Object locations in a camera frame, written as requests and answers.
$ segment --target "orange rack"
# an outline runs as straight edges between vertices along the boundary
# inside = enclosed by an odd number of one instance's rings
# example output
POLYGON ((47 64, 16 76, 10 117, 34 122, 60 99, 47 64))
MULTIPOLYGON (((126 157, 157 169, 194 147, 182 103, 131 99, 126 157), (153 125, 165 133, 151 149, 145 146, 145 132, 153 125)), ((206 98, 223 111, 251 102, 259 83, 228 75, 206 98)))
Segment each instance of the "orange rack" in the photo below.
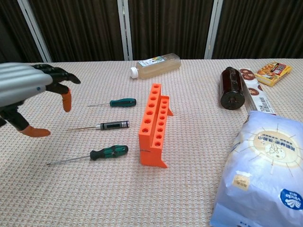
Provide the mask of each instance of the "orange rack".
POLYGON ((167 168, 161 158, 167 116, 173 116, 169 96, 161 95, 161 84, 153 84, 139 130, 142 165, 167 168))

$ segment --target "table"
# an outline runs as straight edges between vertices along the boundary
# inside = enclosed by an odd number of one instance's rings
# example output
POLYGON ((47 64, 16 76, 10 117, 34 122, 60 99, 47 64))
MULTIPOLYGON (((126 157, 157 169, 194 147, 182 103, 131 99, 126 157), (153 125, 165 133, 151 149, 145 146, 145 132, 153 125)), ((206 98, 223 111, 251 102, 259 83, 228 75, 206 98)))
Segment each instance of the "table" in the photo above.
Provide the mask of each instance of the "table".
MULTIPOLYGON (((233 139, 247 118, 219 104, 219 77, 228 66, 261 68, 274 59, 182 60, 181 68, 147 80, 133 80, 135 61, 51 63, 74 73, 72 110, 61 96, 44 92, 19 112, 51 135, 30 138, 10 124, 0 137, 0 226, 209 226, 216 189, 233 139), (167 169, 139 162, 138 130, 153 83, 170 96, 162 158, 167 169), (137 106, 112 108, 110 100, 133 97, 137 106), (129 120, 129 129, 64 131, 101 122, 129 120), (47 166, 115 144, 129 152, 117 159, 47 166)), ((303 121, 303 60, 275 59, 293 66, 274 87, 263 85, 275 111, 303 121)))

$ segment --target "white bottle cap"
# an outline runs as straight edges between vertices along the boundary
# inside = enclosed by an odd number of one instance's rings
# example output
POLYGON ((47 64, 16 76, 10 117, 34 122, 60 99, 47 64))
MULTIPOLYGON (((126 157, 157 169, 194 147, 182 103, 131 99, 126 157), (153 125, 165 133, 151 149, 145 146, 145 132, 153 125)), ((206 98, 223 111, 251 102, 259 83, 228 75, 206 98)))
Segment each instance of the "white bottle cap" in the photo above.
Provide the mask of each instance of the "white bottle cap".
POLYGON ((136 67, 131 67, 131 78, 138 78, 139 74, 138 74, 138 70, 136 67))

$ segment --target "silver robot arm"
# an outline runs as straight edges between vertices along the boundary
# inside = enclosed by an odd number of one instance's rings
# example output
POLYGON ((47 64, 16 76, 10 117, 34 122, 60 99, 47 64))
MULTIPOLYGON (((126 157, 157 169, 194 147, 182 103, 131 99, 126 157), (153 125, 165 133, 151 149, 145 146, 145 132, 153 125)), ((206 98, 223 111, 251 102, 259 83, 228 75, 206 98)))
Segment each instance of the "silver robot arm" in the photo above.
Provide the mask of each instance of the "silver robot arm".
POLYGON ((35 129, 18 113, 18 106, 32 96, 51 91, 62 96, 63 108, 71 110, 71 91, 60 84, 69 80, 81 83, 73 74, 47 64, 29 66, 22 63, 0 64, 0 127, 10 122, 19 132, 41 137, 50 134, 46 129, 35 129))

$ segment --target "curtain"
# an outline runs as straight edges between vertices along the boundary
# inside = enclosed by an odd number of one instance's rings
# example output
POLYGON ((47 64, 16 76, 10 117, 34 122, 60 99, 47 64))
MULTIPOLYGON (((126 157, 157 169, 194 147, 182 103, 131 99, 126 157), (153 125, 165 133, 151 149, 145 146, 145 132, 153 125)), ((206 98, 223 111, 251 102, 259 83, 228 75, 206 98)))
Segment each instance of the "curtain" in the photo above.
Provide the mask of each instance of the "curtain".
POLYGON ((124 60, 116 0, 29 0, 53 61, 124 60))
POLYGON ((0 63, 42 62, 17 0, 0 0, 0 63))
POLYGON ((301 0, 224 0, 214 59, 302 58, 301 0))
POLYGON ((204 58, 213 0, 128 0, 133 58, 204 58))

